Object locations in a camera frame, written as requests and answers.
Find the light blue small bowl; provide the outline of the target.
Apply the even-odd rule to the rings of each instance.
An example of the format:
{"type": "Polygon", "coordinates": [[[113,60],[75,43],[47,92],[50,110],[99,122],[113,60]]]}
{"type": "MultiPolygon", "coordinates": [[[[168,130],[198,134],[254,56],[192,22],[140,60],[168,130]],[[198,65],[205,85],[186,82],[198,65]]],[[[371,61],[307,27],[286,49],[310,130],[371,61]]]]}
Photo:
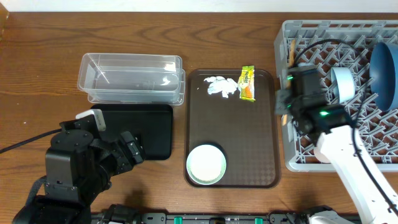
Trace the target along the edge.
{"type": "Polygon", "coordinates": [[[352,100],[355,96],[354,77],[349,68],[332,67],[331,81],[336,83],[333,92],[339,99],[339,103],[352,100]]]}

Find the pink white cup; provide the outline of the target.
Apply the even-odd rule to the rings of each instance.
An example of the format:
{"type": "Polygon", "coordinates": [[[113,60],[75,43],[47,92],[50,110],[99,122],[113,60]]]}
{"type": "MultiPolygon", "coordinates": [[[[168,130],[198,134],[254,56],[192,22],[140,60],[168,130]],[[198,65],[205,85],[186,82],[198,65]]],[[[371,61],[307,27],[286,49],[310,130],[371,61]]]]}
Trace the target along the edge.
{"type": "Polygon", "coordinates": [[[326,163],[326,164],[328,164],[328,163],[330,162],[330,161],[327,159],[327,157],[326,157],[324,154],[322,154],[322,152],[321,152],[321,150],[320,150],[319,147],[315,147],[314,150],[313,150],[313,153],[314,153],[316,159],[317,159],[318,161],[320,161],[321,163],[326,163]]]}

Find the mint green rice bowl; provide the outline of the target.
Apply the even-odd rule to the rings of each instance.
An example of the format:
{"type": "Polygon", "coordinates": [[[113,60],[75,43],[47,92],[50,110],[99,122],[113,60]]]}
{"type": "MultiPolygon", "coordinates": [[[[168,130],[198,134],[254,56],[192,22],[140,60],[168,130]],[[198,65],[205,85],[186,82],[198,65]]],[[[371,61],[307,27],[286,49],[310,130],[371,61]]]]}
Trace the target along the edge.
{"type": "Polygon", "coordinates": [[[222,179],[226,172],[226,157],[218,147],[202,144],[195,147],[186,160],[189,178],[199,185],[212,185],[222,179]]]}

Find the white tissue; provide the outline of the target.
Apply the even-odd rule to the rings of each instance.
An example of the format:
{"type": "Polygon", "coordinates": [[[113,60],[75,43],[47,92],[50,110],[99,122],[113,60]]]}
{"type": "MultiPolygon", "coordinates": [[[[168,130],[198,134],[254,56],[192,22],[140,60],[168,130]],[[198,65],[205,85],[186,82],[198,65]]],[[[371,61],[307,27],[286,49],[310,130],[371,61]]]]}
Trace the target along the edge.
{"type": "Polygon", "coordinates": [[[207,77],[204,82],[209,83],[207,92],[209,95],[221,93],[223,98],[229,98],[230,94],[238,89],[238,84],[232,78],[225,78],[222,76],[207,77]]]}

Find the dark blue plate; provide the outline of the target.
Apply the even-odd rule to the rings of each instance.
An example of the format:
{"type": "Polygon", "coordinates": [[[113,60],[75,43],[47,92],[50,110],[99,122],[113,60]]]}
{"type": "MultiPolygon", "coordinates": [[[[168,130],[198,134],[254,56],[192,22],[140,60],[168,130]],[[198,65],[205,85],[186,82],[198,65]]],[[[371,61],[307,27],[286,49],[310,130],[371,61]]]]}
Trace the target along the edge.
{"type": "Polygon", "coordinates": [[[397,44],[376,44],[369,74],[373,79],[371,91],[378,95],[377,107],[382,111],[397,109],[397,44]]]}

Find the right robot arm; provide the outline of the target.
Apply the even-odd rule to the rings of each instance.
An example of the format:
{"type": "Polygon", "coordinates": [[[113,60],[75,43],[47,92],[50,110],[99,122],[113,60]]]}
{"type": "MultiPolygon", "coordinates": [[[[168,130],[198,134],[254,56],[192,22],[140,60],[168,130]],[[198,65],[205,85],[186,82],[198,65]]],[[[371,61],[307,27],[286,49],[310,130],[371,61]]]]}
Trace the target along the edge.
{"type": "Polygon", "coordinates": [[[366,150],[356,120],[327,102],[316,67],[290,67],[285,82],[275,112],[286,128],[308,136],[317,159],[334,167],[362,223],[397,223],[397,192],[366,150]]]}

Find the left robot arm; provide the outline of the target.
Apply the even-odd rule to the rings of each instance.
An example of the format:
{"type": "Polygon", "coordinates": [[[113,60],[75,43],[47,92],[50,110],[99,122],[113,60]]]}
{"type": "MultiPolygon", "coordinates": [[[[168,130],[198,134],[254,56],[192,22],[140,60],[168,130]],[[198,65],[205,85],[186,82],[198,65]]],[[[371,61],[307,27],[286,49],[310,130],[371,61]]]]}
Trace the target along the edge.
{"type": "Polygon", "coordinates": [[[91,223],[91,204],[111,178],[144,162],[137,137],[121,132],[107,142],[94,116],[64,121],[45,154],[46,175],[36,180],[13,223],[91,223]]]}

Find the grey dishwasher rack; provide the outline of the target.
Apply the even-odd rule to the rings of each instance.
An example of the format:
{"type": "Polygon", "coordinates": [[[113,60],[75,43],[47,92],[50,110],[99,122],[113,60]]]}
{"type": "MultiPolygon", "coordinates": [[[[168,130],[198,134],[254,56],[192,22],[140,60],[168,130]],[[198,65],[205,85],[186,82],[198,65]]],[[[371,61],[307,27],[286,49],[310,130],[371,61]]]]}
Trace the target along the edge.
{"type": "Polygon", "coordinates": [[[284,89],[289,69],[289,49],[295,39],[298,65],[314,65],[327,102],[337,104],[331,81],[332,67],[349,68],[354,77],[355,96],[343,103],[358,119],[359,133],[371,158],[382,172],[397,172],[397,110],[382,111],[375,102],[369,77],[373,48],[380,42],[397,43],[397,21],[287,20],[274,41],[275,64],[284,89]]]}

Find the black plastic tray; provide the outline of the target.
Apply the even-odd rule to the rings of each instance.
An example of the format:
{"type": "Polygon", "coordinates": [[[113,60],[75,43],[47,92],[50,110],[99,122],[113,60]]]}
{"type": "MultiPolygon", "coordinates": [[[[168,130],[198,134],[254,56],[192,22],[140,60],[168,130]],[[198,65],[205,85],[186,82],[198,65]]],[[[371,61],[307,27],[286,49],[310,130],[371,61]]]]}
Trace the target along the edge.
{"type": "Polygon", "coordinates": [[[157,104],[97,104],[102,111],[106,130],[101,138],[112,142],[129,131],[138,138],[147,160],[166,160],[172,152],[173,109],[157,104]]]}

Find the yellow green snack wrapper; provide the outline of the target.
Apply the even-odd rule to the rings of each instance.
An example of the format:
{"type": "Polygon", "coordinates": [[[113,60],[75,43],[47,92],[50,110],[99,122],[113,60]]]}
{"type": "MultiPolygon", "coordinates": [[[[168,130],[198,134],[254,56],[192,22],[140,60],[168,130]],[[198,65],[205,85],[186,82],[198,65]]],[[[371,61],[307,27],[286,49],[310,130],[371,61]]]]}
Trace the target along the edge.
{"type": "Polygon", "coordinates": [[[255,101],[254,66],[244,66],[238,79],[239,98],[250,102],[255,101]]]}

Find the brown serving tray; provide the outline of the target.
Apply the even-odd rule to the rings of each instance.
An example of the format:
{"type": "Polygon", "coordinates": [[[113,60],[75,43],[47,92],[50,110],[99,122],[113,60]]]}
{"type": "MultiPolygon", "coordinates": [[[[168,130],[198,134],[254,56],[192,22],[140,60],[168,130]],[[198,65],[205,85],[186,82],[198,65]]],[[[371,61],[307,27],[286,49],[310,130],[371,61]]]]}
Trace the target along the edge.
{"type": "Polygon", "coordinates": [[[265,70],[254,75],[255,100],[208,94],[208,77],[238,80],[240,70],[195,70],[187,81],[185,152],[210,144],[226,157],[226,172],[213,188],[271,189],[280,181],[279,143],[274,114],[274,81],[265,70]]]}

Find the clear plastic bin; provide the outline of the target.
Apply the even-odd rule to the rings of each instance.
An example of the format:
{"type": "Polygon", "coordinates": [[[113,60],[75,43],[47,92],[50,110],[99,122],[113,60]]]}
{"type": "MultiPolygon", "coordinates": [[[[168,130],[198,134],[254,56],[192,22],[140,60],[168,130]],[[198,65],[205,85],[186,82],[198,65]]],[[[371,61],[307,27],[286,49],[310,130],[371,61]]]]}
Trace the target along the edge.
{"type": "Polygon", "coordinates": [[[182,105],[185,70],[178,55],[87,53],[77,87],[91,103],[182,105]]]}

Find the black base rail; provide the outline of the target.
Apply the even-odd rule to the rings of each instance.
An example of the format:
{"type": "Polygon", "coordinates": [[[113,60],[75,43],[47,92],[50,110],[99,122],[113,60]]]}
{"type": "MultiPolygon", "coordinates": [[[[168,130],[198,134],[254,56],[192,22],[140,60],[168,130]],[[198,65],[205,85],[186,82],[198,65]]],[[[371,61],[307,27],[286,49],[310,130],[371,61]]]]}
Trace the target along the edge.
{"type": "Polygon", "coordinates": [[[310,224],[310,223],[361,223],[357,215],[340,215],[322,205],[301,213],[273,210],[267,214],[205,214],[167,213],[156,211],[142,213],[124,205],[112,205],[100,213],[93,213],[91,223],[130,224],[310,224]]]}

